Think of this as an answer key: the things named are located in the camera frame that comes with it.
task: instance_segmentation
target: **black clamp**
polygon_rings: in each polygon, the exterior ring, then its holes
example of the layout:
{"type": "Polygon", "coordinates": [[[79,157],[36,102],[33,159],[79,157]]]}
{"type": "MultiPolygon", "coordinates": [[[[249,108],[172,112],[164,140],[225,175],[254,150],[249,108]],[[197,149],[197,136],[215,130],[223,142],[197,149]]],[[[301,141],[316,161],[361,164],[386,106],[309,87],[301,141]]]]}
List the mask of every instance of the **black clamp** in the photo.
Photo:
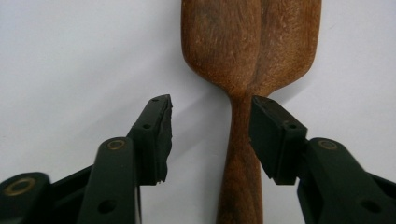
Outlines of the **black clamp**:
{"type": "Polygon", "coordinates": [[[255,96],[251,145],[278,185],[294,185],[308,224],[396,223],[396,184],[366,173],[347,149],[307,129],[277,102],[255,96]]]}
{"type": "Polygon", "coordinates": [[[99,146],[93,166],[58,182],[28,173],[0,184],[0,223],[141,223],[140,186],[167,174],[170,95],[151,99],[126,137],[99,146]]]}

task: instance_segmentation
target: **brass rivet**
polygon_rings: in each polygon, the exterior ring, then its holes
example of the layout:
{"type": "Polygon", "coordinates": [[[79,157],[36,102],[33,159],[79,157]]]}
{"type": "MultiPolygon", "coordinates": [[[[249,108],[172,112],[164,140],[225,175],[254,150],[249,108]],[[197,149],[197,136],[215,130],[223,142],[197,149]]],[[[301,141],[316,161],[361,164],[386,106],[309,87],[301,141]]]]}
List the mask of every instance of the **brass rivet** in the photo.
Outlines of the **brass rivet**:
{"type": "Polygon", "coordinates": [[[107,148],[110,150],[117,150],[125,146],[125,141],[123,140],[113,140],[109,143],[107,143],[107,148]]]}
{"type": "Polygon", "coordinates": [[[323,147],[325,149],[329,149],[329,150],[336,150],[338,148],[338,146],[334,142],[331,142],[328,140],[321,140],[318,142],[318,144],[321,147],[323,147]]]}
{"type": "Polygon", "coordinates": [[[4,194],[7,196],[17,196],[31,190],[35,186],[35,179],[32,177],[21,178],[14,183],[8,185],[4,189],[4,194]]]}

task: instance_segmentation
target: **brown wood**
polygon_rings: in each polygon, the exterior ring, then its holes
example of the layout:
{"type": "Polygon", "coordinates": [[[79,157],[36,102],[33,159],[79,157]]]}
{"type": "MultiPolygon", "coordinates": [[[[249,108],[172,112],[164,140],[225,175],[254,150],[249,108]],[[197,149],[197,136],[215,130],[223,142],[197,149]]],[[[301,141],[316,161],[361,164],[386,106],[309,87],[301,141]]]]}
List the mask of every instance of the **brown wood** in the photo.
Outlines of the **brown wood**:
{"type": "Polygon", "coordinates": [[[261,168],[248,138],[250,99],[308,71],[320,8],[320,0],[182,0],[184,58],[232,104],[218,223],[262,223],[261,168]]]}

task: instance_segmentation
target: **wooden spoon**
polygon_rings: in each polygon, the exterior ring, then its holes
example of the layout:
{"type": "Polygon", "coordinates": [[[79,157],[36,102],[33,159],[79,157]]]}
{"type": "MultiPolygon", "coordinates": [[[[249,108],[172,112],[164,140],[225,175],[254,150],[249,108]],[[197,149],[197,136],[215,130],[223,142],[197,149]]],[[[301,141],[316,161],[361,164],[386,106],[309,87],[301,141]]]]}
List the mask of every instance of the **wooden spoon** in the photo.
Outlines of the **wooden spoon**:
{"type": "Polygon", "coordinates": [[[182,0],[184,58],[232,104],[218,223],[262,223],[261,168],[248,138],[250,100],[307,72],[320,8],[320,0],[182,0]]]}

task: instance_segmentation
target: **white backdrop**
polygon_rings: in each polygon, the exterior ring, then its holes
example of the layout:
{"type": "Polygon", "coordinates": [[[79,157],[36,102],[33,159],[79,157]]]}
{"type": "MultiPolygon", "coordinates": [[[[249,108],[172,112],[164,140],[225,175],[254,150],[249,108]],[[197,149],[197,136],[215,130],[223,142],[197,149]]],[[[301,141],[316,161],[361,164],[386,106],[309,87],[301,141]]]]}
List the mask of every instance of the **white backdrop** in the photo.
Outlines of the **white backdrop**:
{"type": "MultiPolygon", "coordinates": [[[[214,223],[230,127],[223,91],[180,47],[180,0],[0,2],[0,180],[59,180],[124,136],[146,102],[169,93],[173,149],[165,183],[142,188],[143,221],[214,223]]],[[[309,129],[396,181],[396,1],[323,1],[311,70],[271,95],[309,129]]],[[[262,176],[265,223],[304,223],[295,187],[262,176]]]]}

